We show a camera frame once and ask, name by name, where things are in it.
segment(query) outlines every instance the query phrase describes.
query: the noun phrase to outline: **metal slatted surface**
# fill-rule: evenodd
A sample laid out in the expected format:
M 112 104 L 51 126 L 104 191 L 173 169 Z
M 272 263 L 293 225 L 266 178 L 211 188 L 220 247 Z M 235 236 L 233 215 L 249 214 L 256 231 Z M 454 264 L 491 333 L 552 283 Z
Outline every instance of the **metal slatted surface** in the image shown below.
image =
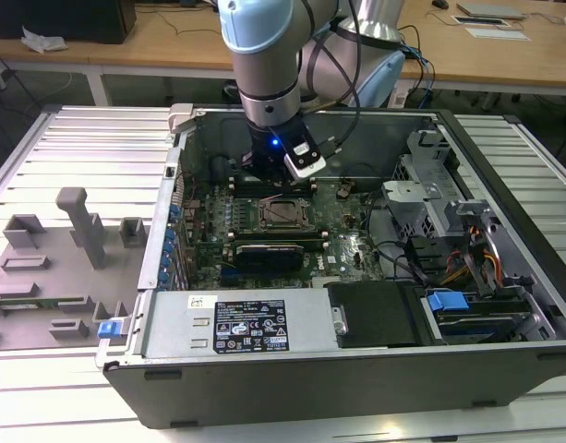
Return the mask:
M 167 119 L 166 109 L 128 109 L 128 108 L 80 108 L 66 107 L 55 118 L 76 120 L 125 121 L 129 128 L 137 121 L 159 121 Z M 508 129 L 510 126 L 498 117 L 465 117 L 464 123 L 475 128 Z M 100 125 L 93 131 L 99 133 Z M 133 156 L 142 153 L 152 158 L 151 153 L 165 153 L 171 143 L 160 139 L 142 141 L 112 134 L 107 139 L 96 141 L 73 139 L 73 135 L 59 135 L 49 126 L 46 134 L 34 148 L 30 148 L 27 158 L 40 157 L 34 162 L 84 164 L 83 157 L 74 155 L 77 151 L 99 151 L 112 154 L 119 165 L 122 153 L 129 164 L 136 162 Z M 488 157 L 524 157 L 529 164 L 535 162 L 529 146 L 520 136 L 476 137 Z M 59 155 L 49 157 L 38 154 L 44 151 L 57 151 Z M 95 163 L 103 157 L 89 156 L 85 163 Z M 502 165 L 501 168 L 514 168 Z M 544 170 L 540 166 L 527 166 Z M 566 205 L 566 185 L 555 174 L 510 174 L 505 182 L 515 195 L 527 204 Z M 61 186 L 84 186 L 89 189 L 89 210 L 98 210 L 103 222 L 111 225 L 119 222 L 112 218 L 124 212 L 133 211 L 141 216 L 149 208 L 161 180 L 158 174 L 133 173 L 128 168 L 118 169 L 108 174 L 95 174 L 85 168 L 72 172 L 61 171 L 56 174 L 14 174 L 0 192 L 0 216 L 9 214 L 13 205 L 24 205 L 24 209 L 36 210 L 44 226 L 67 226 L 66 218 L 55 212 L 54 197 Z M 472 179 L 465 177 L 467 184 L 477 193 Z M 548 234 L 548 238 L 558 248 L 566 248 L 566 217 L 556 215 L 537 218 L 538 225 Z M 6 219 L 0 219 L 0 235 Z M 0 250 L 6 240 L 0 237 Z M 200 429 L 178 429 L 154 431 L 141 425 L 133 412 L 110 388 L 93 361 L 92 349 L 75 349 L 69 356 L 58 356 L 57 350 L 20 351 L 0 353 L 0 443 L 19 441 L 56 442 L 72 441 L 90 443 L 103 436 L 105 439 L 121 439 L 160 443 L 212 443 L 212 442 L 264 442 L 283 443 L 290 441 L 309 441 L 330 443 L 348 442 L 416 442 L 429 443 L 432 437 L 458 436 L 460 442 L 501 442 L 527 443 L 543 442 L 566 443 L 566 377 L 559 377 L 534 389 L 521 399 L 504 408 L 483 408 L 476 411 L 438 411 L 431 413 L 406 413 L 369 417 L 342 418 L 292 423 L 215 426 Z
M 14 214 L 36 214 L 45 228 L 70 225 L 54 203 L 63 186 L 88 189 L 88 211 L 99 213 L 106 226 L 123 217 L 151 224 L 172 147 L 168 112 L 64 107 L 0 189 L 0 254 L 7 245 L 2 231 Z
M 566 173 L 547 150 L 518 125 L 502 117 L 459 115 L 465 131 L 566 263 Z M 481 191 L 462 167 L 460 174 L 476 198 Z
M 155 431 L 141 425 L 108 385 L 92 352 L 47 357 L 0 359 L 0 443 L 91 443 L 100 436 L 147 443 L 420 443 L 446 436 L 475 443 L 566 443 L 566 377 L 501 408 Z

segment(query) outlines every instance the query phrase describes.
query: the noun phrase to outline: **blue plastic tab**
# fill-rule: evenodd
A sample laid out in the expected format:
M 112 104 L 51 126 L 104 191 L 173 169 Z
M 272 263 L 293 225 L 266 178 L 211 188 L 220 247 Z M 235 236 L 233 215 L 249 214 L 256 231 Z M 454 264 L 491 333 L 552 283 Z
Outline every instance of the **blue plastic tab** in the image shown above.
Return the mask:
M 436 292 L 427 297 L 433 311 L 466 311 L 469 309 L 464 293 L 457 291 Z
M 163 252 L 170 254 L 174 250 L 174 246 L 170 242 L 163 243 Z
M 99 339 L 119 339 L 120 330 L 123 328 L 121 320 L 105 320 L 100 323 L 98 328 Z
M 175 239 L 175 232 L 173 229 L 166 229 L 165 230 L 165 238 L 169 239 L 169 240 L 174 240 Z
M 160 270 L 160 273 L 157 275 L 157 280 L 161 281 L 162 283 L 166 283 L 168 280 L 170 280 L 170 276 L 165 270 Z

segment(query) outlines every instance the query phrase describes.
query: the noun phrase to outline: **power supply label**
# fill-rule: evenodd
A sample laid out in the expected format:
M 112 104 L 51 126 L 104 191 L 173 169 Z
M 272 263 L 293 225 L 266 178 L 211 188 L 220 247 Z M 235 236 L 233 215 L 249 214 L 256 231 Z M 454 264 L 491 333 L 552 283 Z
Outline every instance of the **power supply label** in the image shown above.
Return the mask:
M 267 353 L 289 350 L 284 300 L 215 304 L 216 353 Z

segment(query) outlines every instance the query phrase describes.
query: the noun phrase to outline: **barcode sticker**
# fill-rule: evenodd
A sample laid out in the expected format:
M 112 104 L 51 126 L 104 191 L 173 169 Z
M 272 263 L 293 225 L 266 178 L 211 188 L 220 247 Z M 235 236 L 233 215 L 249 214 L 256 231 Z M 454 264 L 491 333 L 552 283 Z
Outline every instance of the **barcode sticker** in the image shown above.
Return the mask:
M 190 295 L 188 309 L 213 309 L 217 303 L 217 295 Z

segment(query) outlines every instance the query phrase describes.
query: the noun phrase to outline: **wooden desk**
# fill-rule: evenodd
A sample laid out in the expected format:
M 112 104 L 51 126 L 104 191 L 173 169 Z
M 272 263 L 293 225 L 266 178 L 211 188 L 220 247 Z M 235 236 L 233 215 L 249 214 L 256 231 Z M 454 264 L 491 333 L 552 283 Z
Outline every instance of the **wooden desk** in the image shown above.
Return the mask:
M 566 4 L 530 0 L 482 0 L 482 3 L 510 5 L 527 14 L 540 12 L 566 17 Z M 98 105 L 111 104 L 103 84 L 105 74 L 233 77 L 219 19 L 211 9 L 162 10 L 160 14 L 152 10 L 138 6 L 137 24 L 120 45 L 69 42 L 66 51 L 41 55 L 19 41 L 0 40 L 0 55 L 18 70 L 86 75 Z M 463 15 L 463 12 L 456 7 L 456 0 L 451 0 L 447 11 L 433 8 L 430 0 L 405 0 L 400 26 L 413 24 L 419 29 L 423 54 L 437 70 L 437 89 L 566 95 L 565 25 L 554 25 L 543 17 L 533 16 L 522 22 L 523 32 L 530 42 L 477 39 L 465 26 L 447 26 L 427 16 L 428 11 L 449 22 L 452 15 Z M 187 32 L 175 35 L 175 30 Z M 403 33 L 408 43 L 415 44 L 411 29 Z M 394 104 L 399 104 L 399 98 L 407 94 L 419 75 L 417 63 L 406 62 L 396 85 Z
M 210 8 L 158 10 L 159 14 L 153 13 L 152 7 L 138 6 L 137 22 L 123 44 L 68 42 L 67 50 L 38 54 L 18 40 L 0 40 L 0 55 L 17 70 L 84 74 L 99 106 L 112 104 L 103 82 L 103 76 L 108 74 L 233 78 L 217 14 Z M 176 35 L 165 20 L 178 32 L 184 32 Z
M 525 14 L 566 17 L 566 4 L 561 3 L 529 0 L 481 0 L 481 3 L 513 6 Z M 566 95 L 566 25 L 531 16 L 520 24 L 508 20 L 530 42 L 478 39 L 466 26 L 445 25 L 437 17 L 427 15 L 428 11 L 449 23 L 455 23 L 452 16 L 465 13 L 455 0 L 444 11 L 426 0 L 407 0 L 403 7 L 400 26 L 418 28 L 423 55 L 436 67 L 437 89 Z M 416 45 L 412 29 L 403 33 L 409 44 Z M 417 63 L 407 61 L 397 85 L 398 94 L 407 94 L 412 79 L 419 75 Z

